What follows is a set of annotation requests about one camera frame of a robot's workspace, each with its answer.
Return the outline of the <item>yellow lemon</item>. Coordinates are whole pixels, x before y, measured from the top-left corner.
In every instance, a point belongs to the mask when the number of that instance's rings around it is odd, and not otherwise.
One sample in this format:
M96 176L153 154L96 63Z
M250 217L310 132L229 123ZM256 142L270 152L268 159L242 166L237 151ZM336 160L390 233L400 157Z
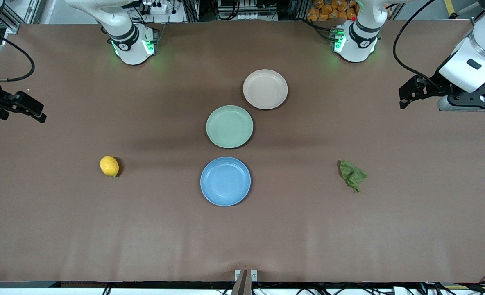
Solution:
M112 156L104 156L100 160L100 169L106 176L116 177L120 171L117 159Z

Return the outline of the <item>green lettuce leaf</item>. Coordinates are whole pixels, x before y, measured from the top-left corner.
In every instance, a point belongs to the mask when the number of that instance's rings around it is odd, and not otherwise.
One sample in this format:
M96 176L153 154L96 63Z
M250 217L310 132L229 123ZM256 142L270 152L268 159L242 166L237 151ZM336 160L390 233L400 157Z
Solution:
M361 168L343 159L339 162L339 172L346 185L352 188L355 193L360 193L360 183L369 176Z

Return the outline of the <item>orange snack packs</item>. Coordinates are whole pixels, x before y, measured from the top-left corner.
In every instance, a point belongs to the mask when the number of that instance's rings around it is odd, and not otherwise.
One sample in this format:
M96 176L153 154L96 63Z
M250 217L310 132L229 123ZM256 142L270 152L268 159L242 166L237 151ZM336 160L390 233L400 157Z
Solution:
M360 6L355 0L311 0L306 19L312 22L333 18L355 20Z

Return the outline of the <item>brown table cover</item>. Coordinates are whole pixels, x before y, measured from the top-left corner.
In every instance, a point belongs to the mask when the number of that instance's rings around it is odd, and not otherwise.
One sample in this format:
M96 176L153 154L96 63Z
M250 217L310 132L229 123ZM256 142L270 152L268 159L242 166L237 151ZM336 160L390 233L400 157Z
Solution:
M480 281L485 112L442 112L437 98L399 108L401 25L350 64L301 22L171 24L138 66L98 25L22 26L10 39L35 72L4 89L48 117L0 120L0 281L228 281L241 268L263 281ZM244 97L261 69L287 81L278 108ZM254 122L236 149L206 134L229 105ZM201 192L219 157L250 170L234 206ZM369 175L360 193L342 159Z

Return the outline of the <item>beige plate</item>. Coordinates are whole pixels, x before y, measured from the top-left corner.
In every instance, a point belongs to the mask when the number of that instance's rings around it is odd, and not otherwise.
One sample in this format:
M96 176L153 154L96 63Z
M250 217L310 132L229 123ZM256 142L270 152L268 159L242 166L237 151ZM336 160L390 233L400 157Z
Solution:
M254 71L244 81L243 94L248 103L261 110L272 110L282 105L289 93L286 79L269 69Z

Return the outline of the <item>white power strip with plugs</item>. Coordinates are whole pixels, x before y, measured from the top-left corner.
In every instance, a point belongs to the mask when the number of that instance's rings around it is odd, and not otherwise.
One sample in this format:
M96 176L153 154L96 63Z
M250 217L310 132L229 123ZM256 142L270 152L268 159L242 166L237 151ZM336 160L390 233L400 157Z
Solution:
M139 11L144 15L166 14L169 6L166 0L139 0Z

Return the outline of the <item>green plate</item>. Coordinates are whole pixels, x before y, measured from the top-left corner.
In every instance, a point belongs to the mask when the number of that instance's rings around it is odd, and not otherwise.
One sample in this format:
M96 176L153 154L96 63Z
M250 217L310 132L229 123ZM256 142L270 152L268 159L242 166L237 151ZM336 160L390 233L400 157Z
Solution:
M250 113L239 106L222 106L209 115L206 134L209 140L223 149L236 149L250 140L254 122Z

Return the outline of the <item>blue plate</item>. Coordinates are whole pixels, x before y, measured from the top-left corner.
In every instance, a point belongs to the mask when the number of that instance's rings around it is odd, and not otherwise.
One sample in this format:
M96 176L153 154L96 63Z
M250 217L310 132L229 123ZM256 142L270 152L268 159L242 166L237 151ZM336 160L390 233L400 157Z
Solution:
M229 207L242 202L252 186L250 170L234 157L219 157L210 161L201 173L201 192L210 203Z

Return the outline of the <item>aluminium frame profile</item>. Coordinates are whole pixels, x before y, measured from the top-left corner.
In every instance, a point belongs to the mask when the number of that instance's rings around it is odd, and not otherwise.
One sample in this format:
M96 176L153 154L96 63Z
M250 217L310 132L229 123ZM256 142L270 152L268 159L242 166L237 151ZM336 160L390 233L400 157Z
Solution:
M21 24L38 24L45 0L5 0L0 15L0 30L15 34Z

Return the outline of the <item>black table edge rail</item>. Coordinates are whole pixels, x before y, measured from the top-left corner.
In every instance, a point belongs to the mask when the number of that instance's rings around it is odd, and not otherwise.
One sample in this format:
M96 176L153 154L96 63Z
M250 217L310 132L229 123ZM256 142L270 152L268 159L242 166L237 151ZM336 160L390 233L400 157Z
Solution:
M0 281L0 288L56 288L63 285L69 287L82 287L84 284L103 285L108 284L114 288L140 288L140 289L227 289L234 285L231 281ZM390 287L408 287L417 289L447 288L450 290L467 287L470 290L481 292L485 288L485 280L481 282L254 282L254 287L264 288L290 288L290 287L316 287L326 289L388 289Z

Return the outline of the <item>metal table edge bracket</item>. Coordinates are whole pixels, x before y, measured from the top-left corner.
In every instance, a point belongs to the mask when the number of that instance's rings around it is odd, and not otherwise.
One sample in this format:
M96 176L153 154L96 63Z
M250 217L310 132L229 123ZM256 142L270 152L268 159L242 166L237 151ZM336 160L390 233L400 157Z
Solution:
M230 295L254 295L253 283L258 281L258 271L255 269L234 270L235 283Z

